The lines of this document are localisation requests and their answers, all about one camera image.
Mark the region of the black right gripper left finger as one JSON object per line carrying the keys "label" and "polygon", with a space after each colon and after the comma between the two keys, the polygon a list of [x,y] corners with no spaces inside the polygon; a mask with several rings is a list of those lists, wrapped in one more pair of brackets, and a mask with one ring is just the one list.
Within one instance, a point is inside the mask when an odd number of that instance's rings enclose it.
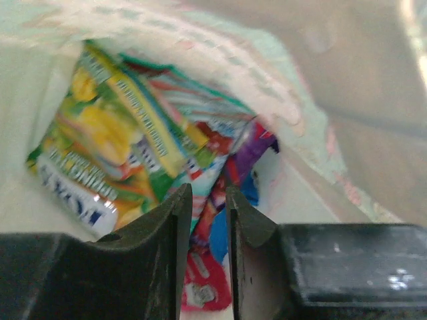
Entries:
{"label": "black right gripper left finger", "polygon": [[96,242],[1,235],[2,319],[178,319],[192,188]]}

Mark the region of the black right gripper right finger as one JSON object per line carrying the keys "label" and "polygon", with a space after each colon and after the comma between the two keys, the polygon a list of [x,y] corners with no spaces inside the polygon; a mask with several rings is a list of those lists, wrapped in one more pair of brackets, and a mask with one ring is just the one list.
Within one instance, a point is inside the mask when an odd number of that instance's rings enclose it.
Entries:
{"label": "black right gripper right finger", "polygon": [[277,224],[236,207],[235,319],[425,319],[426,229],[399,223]]}

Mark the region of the teal red Fox's packet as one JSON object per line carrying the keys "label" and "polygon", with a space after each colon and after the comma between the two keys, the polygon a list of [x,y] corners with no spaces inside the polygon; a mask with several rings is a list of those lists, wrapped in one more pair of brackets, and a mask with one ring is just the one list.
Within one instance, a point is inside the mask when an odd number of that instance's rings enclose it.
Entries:
{"label": "teal red Fox's packet", "polygon": [[191,226],[195,227],[226,160],[255,113],[238,98],[200,83],[173,65],[159,65],[129,55],[124,64],[148,82],[168,109],[178,111],[189,125],[184,132],[194,143],[203,134],[205,145],[191,152],[170,191],[192,186]]}

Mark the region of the green printed paper bag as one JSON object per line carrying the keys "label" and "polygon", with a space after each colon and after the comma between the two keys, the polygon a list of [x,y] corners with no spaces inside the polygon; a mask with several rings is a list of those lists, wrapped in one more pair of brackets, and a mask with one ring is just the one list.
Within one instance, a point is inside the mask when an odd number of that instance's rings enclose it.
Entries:
{"label": "green printed paper bag", "polygon": [[2,232],[89,238],[24,163],[90,38],[259,113],[274,221],[426,224],[425,1],[2,1]]}

